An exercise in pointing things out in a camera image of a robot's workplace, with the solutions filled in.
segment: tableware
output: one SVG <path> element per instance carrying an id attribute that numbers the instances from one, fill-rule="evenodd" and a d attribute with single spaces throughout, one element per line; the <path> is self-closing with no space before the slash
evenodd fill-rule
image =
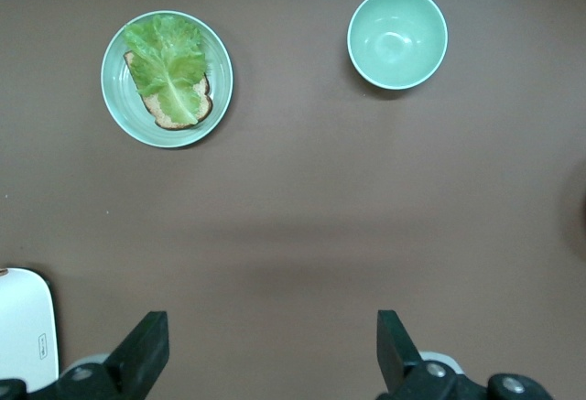
<path id="1" fill-rule="evenodd" d="M 372 84 L 402 90 L 427 80 L 448 47 L 448 27 L 432 0 L 364 0 L 348 27 L 348 52 Z"/>
<path id="2" fill-rule="evenodd" d="M 113 119 L 129 135 L 150 146 L 164 148 L 193 144 L 222 120 L 233 92 L 233 68 L 226 47 L 216 33 L 194 16 L 178 11 L 153 11 L 128 22 L 144 22 L 156 15 L 175 15 L 187 18 L 201 32 L 201 48 L 206 56 L 210 81 L 210 97 L 213 108 L 210 115 L 193 127 L 183 130 L 166 130 L 155 124 L 155 117 L 148 112 L 136 92 L 136 86 L 126 66 L 124 54 L 128 46 L 121 27 L 108 45 L 102 62 L 102 94 Z"/>

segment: lettuce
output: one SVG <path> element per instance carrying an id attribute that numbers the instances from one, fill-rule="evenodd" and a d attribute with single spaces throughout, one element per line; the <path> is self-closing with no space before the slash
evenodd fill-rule
<path id="1" fill-rule="evenodd" d="M 126 25 L 123 36 L 134 54 L 130 73 L 138 93 L 156 94 L 174 123 L 196 124 L 200 96 L 193 85 L 206 71 L 198 28 L 181 16 L 156 15 Z"/>

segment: bread slice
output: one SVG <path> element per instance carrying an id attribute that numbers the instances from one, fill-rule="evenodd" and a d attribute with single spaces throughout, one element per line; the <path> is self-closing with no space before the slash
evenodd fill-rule
<path id="1" fill-rule="evenodd" d="M 128 65 L 128 69 L 130 69 L 130 63 L 132 63 L 133 57 L 134 54 L 132 51 L 125 53 L 125 61 L 126 65 Z M 200 110 L 196 114 L 196 117 L 198 122 L 201 122 L 210 114 L 213 107 L 212 98 L 210 98 L 210 82 L 208 81 L 208 77 L 205 74 L 203 75 L 203 78 L 201 78 L 200 82 L 193 85 L 193 90 L 200 95 Z M 147 110 L 153 116 L 155 116 L 155 124 L 157 124 L 159 127 L 165 128 L 167 130 L 183 130 L 185 128 L 194 126 L 194 124 L 181 124 L 171 121 L 171 118 L 161 110 L 160 102 L 158 101 L 158 96 L 156 94 L 150 96 L 141 96 L 141 98 Z"/>

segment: silver bolt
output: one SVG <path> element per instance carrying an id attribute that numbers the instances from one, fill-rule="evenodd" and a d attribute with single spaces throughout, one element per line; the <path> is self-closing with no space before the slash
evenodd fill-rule
<path id="1" fill-rule="evenodd" d="M 513 377 L 505 377 L 503 379 L 503 386 L 515 394 L 522 394 L 525 392 L 525 387 Z"/>
<path id="2" fill-rule="evenodd" d="M 92 377 L 92 370 L 88 370 L 87 368 L 76 368 L 73 370 L 73 375 L 71 376 L 71 380 L 74 382 L 80 382 L 81 380 L 85 380 L 89 377 Z"/>
<path id="3" fill-rule="evenodd" d="M 434 377 L 443 377 L 444 375 L 446 375 L 446 370 L 444 369 L 444 367 L 437 363 L 428 363 L 427 368 L 428 373 L 430 373 Z"/>

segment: white device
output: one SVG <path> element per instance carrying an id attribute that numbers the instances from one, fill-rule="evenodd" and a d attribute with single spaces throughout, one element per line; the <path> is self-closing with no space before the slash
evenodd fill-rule
<path id="1" fill-rule="evenodd" d="M 59 378 L 55 311 L 39 274 L 0 268 L 0 380 L 13 378 L 30 393 Z"/>

